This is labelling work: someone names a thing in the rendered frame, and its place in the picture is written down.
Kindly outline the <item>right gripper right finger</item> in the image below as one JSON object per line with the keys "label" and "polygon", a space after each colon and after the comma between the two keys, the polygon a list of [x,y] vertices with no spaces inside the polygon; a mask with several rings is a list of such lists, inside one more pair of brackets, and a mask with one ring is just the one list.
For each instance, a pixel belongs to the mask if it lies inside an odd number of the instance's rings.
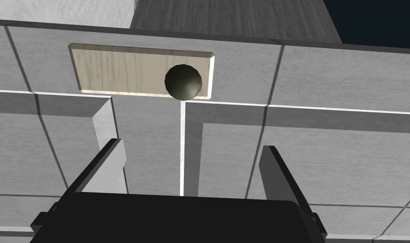
{"label": "right gripper right finger", "polygon": [[263,146],[259,170],[267,200],[292,201],[307,214],[313,214],[305,196],[275,146]]}

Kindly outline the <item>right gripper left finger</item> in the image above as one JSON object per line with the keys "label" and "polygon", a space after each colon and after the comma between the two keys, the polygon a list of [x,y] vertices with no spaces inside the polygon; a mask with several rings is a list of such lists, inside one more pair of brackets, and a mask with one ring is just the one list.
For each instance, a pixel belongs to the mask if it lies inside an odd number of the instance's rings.
{"label": "right gripper left finger", "polygon": [[126,194],[123,168],[126,163],[124,142],[110,139],[66,190],[75,192]]}

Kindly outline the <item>beige wooden drawer front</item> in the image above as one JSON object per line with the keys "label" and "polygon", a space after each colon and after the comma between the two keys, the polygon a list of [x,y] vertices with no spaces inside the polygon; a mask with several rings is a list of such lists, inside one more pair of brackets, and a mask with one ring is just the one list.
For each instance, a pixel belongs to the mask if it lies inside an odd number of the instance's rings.
{"label": "beige wooden drawer front", "polygon": [[210,99],[215,55],[211,52],[70,43],[78,88],[83,93],[169,97],[167,72],[177,65],[198,71],[197,99]]}

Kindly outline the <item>dark round knob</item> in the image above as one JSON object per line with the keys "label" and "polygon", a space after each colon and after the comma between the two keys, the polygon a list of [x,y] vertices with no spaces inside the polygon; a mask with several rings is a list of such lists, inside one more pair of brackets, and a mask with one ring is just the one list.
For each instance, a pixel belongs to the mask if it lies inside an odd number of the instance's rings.
{"label": "dark round knob", "polygon": [[190,65],[176,65],[170,68],[165,75],[165,88],[176,100],[191,100],[199,94],[202,88],[202,77]]}

